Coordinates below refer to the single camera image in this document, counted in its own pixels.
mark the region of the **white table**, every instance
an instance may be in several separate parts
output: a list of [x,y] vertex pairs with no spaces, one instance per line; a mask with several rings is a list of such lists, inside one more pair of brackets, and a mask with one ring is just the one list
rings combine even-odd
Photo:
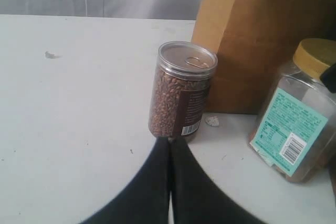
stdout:
[[[78,223],[125,187],[155,141],[157,48],[190,40],[193,26],[0,16],[0,223]],[[227,195],[269,223],[336,222],[327,172],[290,184],[247,147],[253,116],[219,119],[190,148]]]

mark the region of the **clear plastic jar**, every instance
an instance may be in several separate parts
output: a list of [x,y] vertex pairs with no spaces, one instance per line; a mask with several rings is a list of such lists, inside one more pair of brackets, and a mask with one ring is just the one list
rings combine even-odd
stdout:
[[336,94],[320,81],[335,63],[335,41],[303,40],[250,134],[253,149],[290,182],[307,181],[336,153]]
[[190,140],[201,122],[217,57],[189,42],[173,41],[159,48],[149,130],[155,137]]

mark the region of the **green label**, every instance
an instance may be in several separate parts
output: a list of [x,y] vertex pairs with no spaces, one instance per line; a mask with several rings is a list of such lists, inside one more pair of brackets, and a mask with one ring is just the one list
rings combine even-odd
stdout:
[[328,119],[278,88],[251,142],[269,164],[292,176]]

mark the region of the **yellow lid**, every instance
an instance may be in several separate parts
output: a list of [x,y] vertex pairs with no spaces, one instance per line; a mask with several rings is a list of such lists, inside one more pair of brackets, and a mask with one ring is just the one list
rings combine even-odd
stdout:
[[336,63],[336,41],[304,39],[296,49],[293,61],[311,78],[320,80],[321,74]]

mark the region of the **paper bag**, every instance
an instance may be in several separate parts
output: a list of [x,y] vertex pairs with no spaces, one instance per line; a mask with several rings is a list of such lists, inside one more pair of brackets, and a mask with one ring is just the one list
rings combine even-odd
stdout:
[[257,113],[300,40],[323,38],[336,0],[202,0],[192,42],[217,53],[207,110]]

